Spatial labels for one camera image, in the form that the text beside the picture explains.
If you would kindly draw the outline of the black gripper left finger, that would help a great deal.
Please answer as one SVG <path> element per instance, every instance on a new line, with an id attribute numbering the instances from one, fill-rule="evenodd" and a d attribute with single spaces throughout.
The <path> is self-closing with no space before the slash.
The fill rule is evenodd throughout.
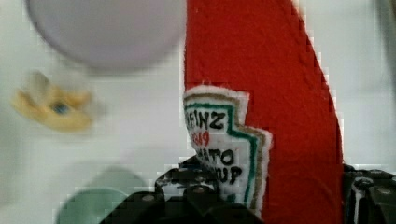
<path id="1" fill-rule="evenodd" d="M 213 173 L 195 157 L 128 196 L 100 224 L 264 224 L 244 205 L 223 200 Z"/>

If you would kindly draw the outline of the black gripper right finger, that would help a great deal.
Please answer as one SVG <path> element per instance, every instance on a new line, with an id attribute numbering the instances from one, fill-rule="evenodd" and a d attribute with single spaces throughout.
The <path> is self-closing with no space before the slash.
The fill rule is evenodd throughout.
<path id="1" fill-rule="evenodd" d="M 343 224 L 396 224 L 395 175 L 344 165 Z"/>

